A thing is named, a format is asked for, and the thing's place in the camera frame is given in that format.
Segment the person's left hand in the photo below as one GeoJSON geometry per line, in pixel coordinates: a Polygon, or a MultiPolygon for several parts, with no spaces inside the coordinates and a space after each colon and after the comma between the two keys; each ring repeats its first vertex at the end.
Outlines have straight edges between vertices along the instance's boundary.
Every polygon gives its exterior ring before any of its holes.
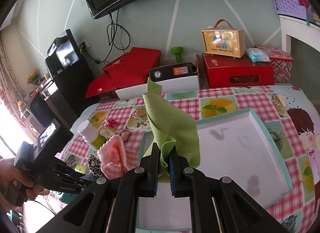
{"type": "Polygon", "coordinates": [[[31,200],[35,200],[38,195],[49,195],[50,191],[45,189],[39,184],[34,184],[32,180],[23,174],[21,171],[14,167],[14,158],[4,159],[1,157],[1,207],[5,212],[15,210],[17,206],[14,206],[9,202],[4,193],[9,192],[9,185],[11,182],[20,182],[27,187],[25,190],[26,197],[31,200]]]}

